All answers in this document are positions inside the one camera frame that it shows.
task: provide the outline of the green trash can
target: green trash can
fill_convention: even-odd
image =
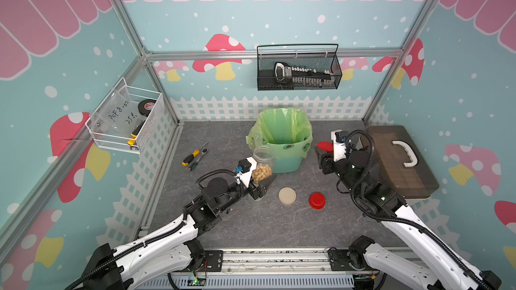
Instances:
[[[273,150],[273,173],[296,171],[308,155],[312,140],[312,125],[306,113],[292,107],[262,111],[246,136],[252,150],[260,145]]]

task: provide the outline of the white handle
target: white handle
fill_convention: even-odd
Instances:
[[[410,148],[410,146],[406,142],[400,141],[400,140],[394,140],[394,141],[392,141],[392,144],[393,145],[400,145],[400,146],[402,146],[403,149],[405,149],[405,152],[407,153],[407,155],[409,156],[409,159],[410,159],[411,162],[403,163],[405,168],[410,168],[410,167],[414,167],[415,165],[417,165],[416,154],[414,153],[412,148]]]

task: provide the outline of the brown toolbox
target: brown toolbox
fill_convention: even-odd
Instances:
[[[370,126],[367,132],[375,141],[381,183],[394,188],[406,199],[425,199],[439,188],[404,126]],[[361,142],[364,146],[369,145],[364,136]]]

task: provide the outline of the marble pattern surface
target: marble pattern surface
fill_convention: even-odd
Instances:
[[[240,159],[250,157],[252,151],[245,143],[254,121],[186,122],[177,146],[167,180],[154,214],[154,231],[181,214],[183,205],[199,194],[195,180],[219,168],[233,169]],[[332,130],[364,129],[362,121],[313,121],[316,145],[330,141]],[[208,153],[194,171],[181,162],[194,148],[206,140]],[[260,201],[246,198],[232,206],[229,214],[210,232],[199,236],[204,248],[221,247],[347,247],[360,235],[373,238],[384,246],[405,246],[403,241],[382,224],[363,217],[349,195],[335,189],[335,174],[323,175],[317,167],[313,146],[300,169],[279,174],[267,195]],[[297,199],[283,205],[279,190],[291,187]],[[326,197],[323,209],[313,209],[308,198],[314,192]]]

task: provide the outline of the tape roll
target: tape roll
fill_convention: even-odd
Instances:
[[[140,112],[140,114],[148,117],[149,114],[151,114],[151,111],[155,105],[156,105],[156,100],[152,100],[152,99],[143,100],[138,104],[138,111]]]

